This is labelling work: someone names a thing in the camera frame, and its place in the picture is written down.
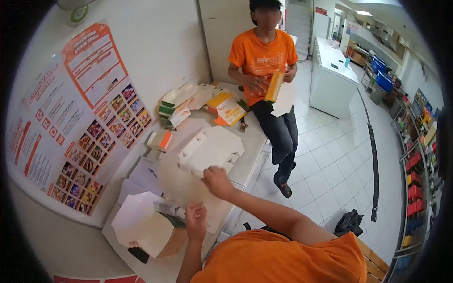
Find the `blue crate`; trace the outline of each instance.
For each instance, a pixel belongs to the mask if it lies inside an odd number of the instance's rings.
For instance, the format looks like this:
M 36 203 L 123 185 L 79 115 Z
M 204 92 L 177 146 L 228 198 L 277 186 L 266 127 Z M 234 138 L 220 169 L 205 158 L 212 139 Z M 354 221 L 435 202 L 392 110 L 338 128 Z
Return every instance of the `blue crate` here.
M 390 92 L 393 86 L 392 79 L 381 71 L 377 72 L 376 83 L 386 92 Z
M 373 60 L 371 61 L 371 68 L 375 74 L 377 74 L 378 71 L 387 73 L 390 70 L 390 67 L 376 55 L 373 56 Z

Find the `orange t-shirt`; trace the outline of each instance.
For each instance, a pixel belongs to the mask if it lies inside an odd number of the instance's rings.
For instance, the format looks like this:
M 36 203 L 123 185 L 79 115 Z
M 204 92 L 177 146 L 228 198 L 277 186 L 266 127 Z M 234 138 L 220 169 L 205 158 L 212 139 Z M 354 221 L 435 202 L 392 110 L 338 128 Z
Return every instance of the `orange t-shirt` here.
M 356 236 L 348 234 L 310 246 L 265 230 L 241 232 L 212 252 L 191 283 L 366 282 Z
M 291 36 L 284 31 L 276 31 L 275 39 L 269 44 L 260 41 L 253 29 L 239 34 L 233 40 L 228 61 L 242 67 L 242 73 L 246 75 L 267 76 L 270 83 L 276 70 L 285 72 L 286 64 L 294 65 L 299 60 Z M 248 86 L 244 86 L 244 94 L 249 106 L 264 100 L 266 96 L 265 93 L 252 96 Z

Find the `sandal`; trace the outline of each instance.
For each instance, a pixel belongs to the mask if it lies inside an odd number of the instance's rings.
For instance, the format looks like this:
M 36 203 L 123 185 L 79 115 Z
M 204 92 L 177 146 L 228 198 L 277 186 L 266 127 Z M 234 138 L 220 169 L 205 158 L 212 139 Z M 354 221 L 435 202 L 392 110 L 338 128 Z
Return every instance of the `sandal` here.
M 278 184 L 275 180 L 274 180 L 274 184 L 280 189 L 280 192 L 283 194 L 284 197 L 290 198 L 291 195 L 293 194 L 293 192 L 291 191 L 291 188 L 288 186 L 288 184 L 285 184 L 284 186 L 282 186 L 281 184 Z

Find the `white freezer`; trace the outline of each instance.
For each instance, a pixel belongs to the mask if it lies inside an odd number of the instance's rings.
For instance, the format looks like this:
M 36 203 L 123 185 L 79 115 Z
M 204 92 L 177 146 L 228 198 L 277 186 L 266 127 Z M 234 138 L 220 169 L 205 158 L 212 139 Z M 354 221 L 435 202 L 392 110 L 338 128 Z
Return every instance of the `white freezer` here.
M 351 66 L 344 67 L 346 59 L 342 52 L 330 47 L 326 39 L 317 37 L 312 60 L 308 104 L 337 118 L 351 115 L 349 103 L 357 91 L 359 81 Z

